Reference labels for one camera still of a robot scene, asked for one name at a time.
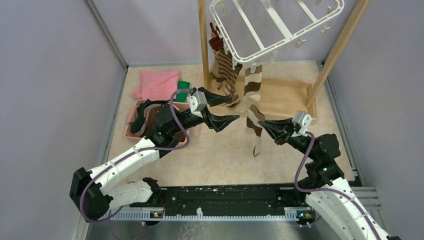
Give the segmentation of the brown beige striped sock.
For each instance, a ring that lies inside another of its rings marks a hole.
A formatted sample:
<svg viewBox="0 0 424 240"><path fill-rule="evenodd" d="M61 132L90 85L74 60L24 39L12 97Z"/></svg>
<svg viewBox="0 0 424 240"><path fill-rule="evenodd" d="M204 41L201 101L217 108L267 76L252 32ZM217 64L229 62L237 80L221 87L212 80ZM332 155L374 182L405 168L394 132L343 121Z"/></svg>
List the brown beige striped sock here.
<svg viewBox="0 0 424 240"><path fill-rule="evenodd" d="M215 79L218 90L233 76L232 60L231 53L226 52L223 47L220 47L219 51L216 52L210 74Z"/></svg>

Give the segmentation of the cream brown block sock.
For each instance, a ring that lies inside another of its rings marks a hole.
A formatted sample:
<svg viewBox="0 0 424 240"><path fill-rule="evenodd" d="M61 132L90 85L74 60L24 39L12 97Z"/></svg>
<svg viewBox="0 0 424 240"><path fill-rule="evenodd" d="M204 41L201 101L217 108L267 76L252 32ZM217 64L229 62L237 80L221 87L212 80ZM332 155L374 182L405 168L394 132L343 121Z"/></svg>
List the cream brown block sock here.
<svg viewBox="0 0 424 240"><path fill-rule="evenodd" d="M260 89L262 84L263 66L258 65L255 70L245 70L244 75L244 97L234 109L237 113L247 112L251 105L258 103L261 99Z"/></svg>

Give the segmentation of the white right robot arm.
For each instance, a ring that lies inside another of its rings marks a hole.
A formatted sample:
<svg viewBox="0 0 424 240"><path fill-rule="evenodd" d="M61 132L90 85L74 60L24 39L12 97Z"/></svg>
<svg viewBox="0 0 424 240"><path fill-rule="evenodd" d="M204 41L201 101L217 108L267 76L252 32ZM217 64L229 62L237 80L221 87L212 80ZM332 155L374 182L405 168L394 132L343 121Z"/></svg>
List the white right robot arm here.
<svg viewBox="0 0 424 240"><path fill-rule="evenodd" d="M340 156L335 134L315 136L307 123L292 118L259 121L277 145L303 153L294 177L293 200L310 206L342 240L398 240L381 227L352 190L335 159Z"/></svg>

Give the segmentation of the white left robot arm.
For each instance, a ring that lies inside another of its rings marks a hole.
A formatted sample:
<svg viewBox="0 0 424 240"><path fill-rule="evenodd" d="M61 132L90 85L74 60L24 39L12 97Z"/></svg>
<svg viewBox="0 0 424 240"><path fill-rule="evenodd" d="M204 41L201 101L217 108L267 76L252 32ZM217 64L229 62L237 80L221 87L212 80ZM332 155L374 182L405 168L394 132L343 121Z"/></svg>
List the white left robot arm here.
<svg viewBox="0 0 424 240"><path fill-rule="evenodd" d="M120 182L146 164L188 146L187 129L200 124L217 133L225 129L239 115L214 115L208 108L230 100L231 96L215 94L204 87L178 89L169 100L146 100L138 114L158 106L154 128L112 160L89 170L81 167L73 173L69 196L83 219L88 223L103 222L110 210L120 211L134 203L156 206L161 198L156 180L147 177L125 185Z"/></svg>

